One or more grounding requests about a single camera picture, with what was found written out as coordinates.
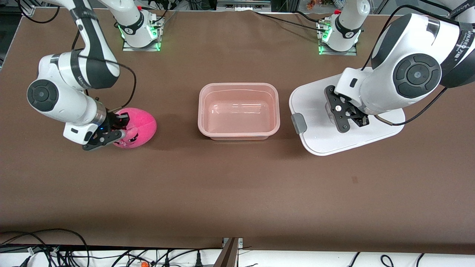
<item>pink plastic tub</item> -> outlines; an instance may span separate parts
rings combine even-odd
[[[213,140],[264,140],[279,129],[279,97],[270,84],[209,84],[199,98],[198,128]]]

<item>pink ball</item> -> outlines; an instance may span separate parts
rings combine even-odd
[[[135,148],[148,142],[157,131],[157,122],[148,112],[126,107],[116,112],[116,114],[128,113],[129,123],[125,128],[125,137],[117,142],[115,146],[120,148]]]

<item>black cable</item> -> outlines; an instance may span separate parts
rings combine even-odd
[[[169,254],[170,252],[172,252],[172,251],[174,251],[174,249],[168,249],[168,250],[167,250],[167,253],[165,253],[163,256],[161,256],[160,258],[158,258],[158,259],[155,261],[155,263],[153,263],[150,267],[156,266],[164,257],[168,257],[168,254]]]
[[[115,260],[115,262],[112,264],[111,267],[114,267],[114,266],[119,262],[119,260],[121,260],[121,259],[122,259],[123,257],[125,257],[127,254],[129,254],[131,251],[132,251],[132,250],[130,249],[130,250],[124,252],[122,255],[120,255],[120,256]]]
[[[425,253],[421,253],[419,255],[419,257],[417,258],[417,261],[416,261],[416,267],[419,267],[419,262],[420,262],[420,259],[422,259],[422,257],[424,256]]]
[[[280,21],[287,22],[287,23],[290,23],[290,24],[294,24],[294,25],[297,25],[297,26],[300,26],[300,27],[304,27],[304,28],[307,28],[307,29],[312,29],[312,30],[316,30],[316,31],[325,32],[324,29],[313,28],[313,27],[310,27],[310,26],[307,26],[307,25],[298,24],[298,23],[295,23],[295,22],[292,22],[292,21],[288,21],[288,20],[285,20],[285,19],[279,19],[279,18],[272,17],[272,16],[269,16],[269,15],[266,15],[266,14],[261,14],[261,13],[258,13],[258,12],[255,12],[255,13],[256,13],[256,14],[259,14],[259,15],[261,15],[261,16],[264,16],[264,17],[268,17],[268,18],[271,18],[271,19],[280,20]]]
[[[360,254],[361,252],[356,252],[355,256],[353,257],[353,260],[351,261],[350,265],[348,265],[348,267],[353,267],[353,264],[355,264],[355,260],[356,258],[358,257],[358,255]]]
[[[45,20],[45,21],[34,20],[34,19],[28,17],[28,16],[25,14],[25,12],[23,11],[23,8],[21,8],[20,0],[15,0],[15,1],[17,2],[18,8],[20,9],[21,13],[22,13],[27,19],[29,19],[29,20],[31,20],[31,21],[33,21],[33,22],[35,22],[35,23],[45,24],[45,23],[51,22],[52,20],[54,20],[54,19],[56,18],[56,16],[57,16],[58,13],[59,13],[59,7],[58,7],[58,9],[56,9],[56,13],[53,15],[52,18],[50,18],[50,19],[48,19],[48,20]]]
[[[163,15],[161,15],[158,19],[153,20],[152,23],[155,23],[155,22],[160,21],[163,17],[165,17],[165,15],[167,14],[167,12],[168,12],[168,10],[165,10],[165,12],[163,13]]]
[[[450,23],[450,24],[454,24],[454,25],[457,25],[459,26],[459,23],[457,21],[454,21],[454,20],[451,20],[451,19],[447,19],[447,18],[444,18],[442,16],[439,16],[439,15],[436,15],[434,13],[431,13],[431,12],[427,12],[425,10],[422,10],[420,8],[417,8],[417,7],[414,7],[414,6],[411,6],[411,5],[402,5],[398,8],[396,8],[396,10],[394,10],[394,12],[389,16],[388,20],[386,21],[386,23],[384,24],[383,26],[383,29],[381,30],[380,34],[378,35],[378,38],[376,39],[376,42],[374,43],[374,46],[373,46],[373,49],[371,49],[371,52],[370,52],[370,55],[368,56],[368,59],[366,60],[366,62],[364,63],[363,67],[361,68],[361,70],[364,70],[366,68],[366,65],[369,63],[370,59],[371,59],[371,56],[373,55],[373,52],[374,52],[374,49],[376,47],[376,44],[378,43],[379,39],[381,38],[381,35],[383,34],[383,32],[386,30],[386,27],[388,26],[389,22],[391,21],[392,17],[394,17],[394,15],[396,14],[396,12],[398,12],[400,9],[403,9],[403,8],[408,8],[408,9],[412,9],[412,10],[415,10],[415,11],[419,11],[420,13],[422,14],[425,14],[425,15],[428,15],[428,16],[431,16],[431,17],[434,17],[438,20],[441,20],[441,21],[444,21],[444,22],[447,22],[447,23]]]
[[[300,15],[302,15],[304,18],[308,19],[309,21],[313,21],[313,22],[318,23],[318,19],[313,19],[313,18],[311,18],[311,17],[305,15],[303,12],[300,12],[300,11],[298,11],[298,10],[292,11],[292,13],[300,14]]]
[[[387,258],[389,260],[389,262],[391,263],[391,265],[387,265],[385,262],[384,262],[384,258]],[[392,259],[388,256],[388,255],[381,255],[380,257],[380,260],[381,260],[381,263],[386,266],[386,267],[394,267],[394,264],[392,263]]]
[[[15,249],[10,249],[10,250],[4,250],[4,251],[0,251],[0,253],[10,253],[10,252],[13,252],[13,251],[19,251],[19,250],[24,250],[24,249],[28,249],[29,247],[22,247],[22,248],[15,248]]]
[[[0,234],[9,234],[9,233],[21,233],[21,235],[18,235],[16,237],[12,237],[10,239],[8,239],[7,241],[4,241],[2,242],[0,245],[3,245],[7,242],[10,242],[10,241],[14,241],[14,240],[17,240],[19,239],[20,237],[23,237],[23,236],[26,236],[26,235],[31,235],[33,236],[34,238],[36,238],[38,241],[41,242],[42,245],[44,245],[45,247],[48,248],[48,246],[40,239],[38,238],[36,235],[36,233],[41,233],[41,232],[50,232],[50,231],[62,231],[62,232],[68,232],[68,233],[71,233],[71,234],[74,234],[75,236],[79,237],[79,239],[81,240],[81,242],[84,244],[84,248],[86,250],[86,253],[87,253],[87,256],[89,257],[89,249],[87,248],[87,244],[86,244],[86,241],[84,240],[84,238],[77,232],[74,232],[72,230],[69,230],[69,229],[64,229],[64,228],[51,228],[51,229],[44,229],[44,230],[38,230],[38,231],[34,231],[34,232],[23,232],[23,231],[6,231],[6,232],[2,232]],[[87,259],[87,267],[89,267],[89,258]]]
[[[145,252],[147,252],[147,251],[148,251],[148,249],[142,251],[142,252],[139,253],[137,256],[132,255],[132,254],[129,254],[129,256],[132,256],[133,259],[132,259],[132,261],[130,261],[129,263],[127,263],[126,266],[127,266],[127,267],[130,267],[130,265],[132,265],[132,263],[133,263],[136,259],[139,259],[139,260],[141,260],[141,261],[145,261],[145,262],[147,262],[148,264],[150,264],[150,261],[148,261],[148,260],[143,259],[143,258],[140,257],[140,255],[142,255],[143,253],[145,253]]]
[[[440,91],[440,93],[439,93],[436,97],[434,97],[434,99],[432,99],[432,101],[430,101],[430,103],[427,104],[426,107],[424,107],[421,111],[419,111],[419,113],[417,113],[416,115],[414,115],[412,118],[406,120],[405,122],[396,123],[396,124],[395,124],[395,123],[392,123],[392,122],[390,122],[390,121],[388,121],[388,120],[386,120],[386,119],[381,118],[379,115],[375,115],[374,117],[375,117],[376,119],[378,119],[380,122],[383,122],[383,123],[385,123],[385,124],[387,124],[387,125],[391,125],[391,126],[401,126],[401,125],[408,124],[408,123],[412,122],[413,120],[417,119],[417,117],[421,116],[421,114],[423,114],[427,109],[429,109],[430,106],[432,106],[432,104],[434,104],[434,103],[437,101],[437,99],[439,99],[439,97],[440,97],[445,91],[447,91],[447,89],[448,89],[447,87],[444,87],[444,89],[442,89],[442,91]]]
[[[126,65],[124,64],[121,64],[121,63],[118,63],[118,62],[114,62],[114,61],[111,61],[111,60],[107,60],[107,59],[101,59],[101,58],[94,58],[94,57],[86,57],[86,56],[82,56],[82,55],[77,55],[78,57],[82,57],[82,58],[86,58],[86,59],[90,59],[90,60],[96,60],[96,61],[100,61],[100,62],[107,62],[107,63],[112,63],[112,64],[116,64],[116,65],[119,65],[125,69],[127,69],[128,71],[130,71],[133,75],[133,88],[132,88],[132,92],[130,93],[130,97],[129,97],[129,100],[127,100],[127,102],[125,102],[124,105],[120,106],[119,108],[116,108],[115,110],[117,109],[121,109],[121,108],[124,108],[125,106],[127,106],[130,101],[132,101],[132,98],[133,98],[133,95],[135,94],[135,87],[137,86],[137,75],[135,75],[135,72],[127,67]]]
[[[71,45],[71,50],[74,50],[76,47],[77,40],[79,39],[79,30],[77,30],[76,37],[74,37],[73,44]]]
[[[32,236],[32,237],[36,238],[36,240],[38,240],[43,245],[43,247],[40,247],[41,251],[45,254],[45,257],[48,260],[48,267],[51,267],[51,261],[53,260],[53,258],[51,257],[51,254],[49,253],[48,245],[46,245],[46,243],[41,238],[39,238],[37,235],[35,235],[33,232],[29,233],[29,232],[23,232],[23,231],[7,231],[7,232],[1,232],[0,235],[1,234],[19,234],[19,235],[10,238],[7,241],[2,242],[0,244],[0,247],[1,247],[1,245],[5,244],[5,243],[7,243],[9,241],[19,239],[20,237]]]
[[[198,251],[198,250],[206,250],[206,249],[222,249],[222,248],[197,248],[197,249],[192,249],[192,250],[188,250],[188,251],[182,252],[182,253],[180,253],[180,254],[178,254],[178,255],[176,255],[176,256],[173,256],[173,257],[171,257],[168,261],[172,261],[172,260],[174,260],[174,259],[176,259],[176,258],[178,258],[178,257],[180,257],[180,256],[183,256],[183,255],[185,255],[185,254],[188,254],[188,253],[190,253],[190,252],[194,252],[194,251]]]
[[[440,8],[440,9],[442,9],[442,10],[445,10],[445,11],[449,12],[449,13],[452,12],[452,10],[451,10],[450,8],[448,8],[448,7],[446,7],[446,6],[443,6],[443,5],[440,5],[440,4],[437,4],[437,3],[434,3],[434,2],[431,2],[431,1],[428,1],[428,0],[419,0],[419,1],[421,1],[421,2],[423,2],[423,3],[426,3],[426,4],[428,4],[428,5],[434,6],[434,7],[436,7],[436,8]],[[381,8],[381,11],[383,11],[383,9],[386,7],[386,4],[388,4],[388,2],[389,2],[389,1],[386,1],[386,2],[383,4],[383,7]]]

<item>brown tablecloth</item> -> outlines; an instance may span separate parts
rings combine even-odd
[[[31,108],[26,90],[42,56],[70,50],[76,28],[66,10],[48,24],[23,19],[0,72],[2,230],[64,227],[91,245],[199,248],[238,236],[255,249],[475,251],[474,84],[449,90],[398,135],[331,156],[308,153],[292,126],[291,92],[362,66],[386,16],[369,16],[358,56],[342,57],[318,55],[315,31],[250,11],[179,12],[162,51],[122,52],[112,14],[96,12],[118,61],[137,73],[130,106],[155,116],[158,132],[137,149],[94,152],[62,137],[64,124]],[[203,136],[199,91],[219,82],[274,85],[279,131],[248,143]],[[113,88],[90,94],[112,108],[132,83],[122,70]],[[79,244],[59,233],[45,241]]]

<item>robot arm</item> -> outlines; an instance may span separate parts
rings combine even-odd
[[[327,98],[346,99],[360,111],[354,113],[365,117],[365,123],[352,119],[358,126],[365,126],[367,115],[414,104],[439,84],[453,88],[473,82],[475,36],[471,23],[448,23],[417,14],[395,20],[378,39],[371,55],[371,68],[345,69],[335,94],[327,94]],[[345,121],[344,132],[349,129],[348,120],[337,121],[339,130]]]
[[[83,148],[96,148],[122,138],[121,128],[127,118],[108,113],[102,103],[83,92],[112,87],[120,74],[94,11],[88,0],[48,2],[70,11],[85,48],[43,57],[38,77],[28,87],[28,102],[41,114],[65,122],[63,135]]]
[[[149,45],[158,37],[157,15],[139,10],[133,0],[99,0],[114,15],[127,43],[135,48]]]
[[[358,41],[361,26],[370,10],[368,0],[347,0],[340,14],[330,16],[331,29],[323,42],[335,51],[349,50]]]

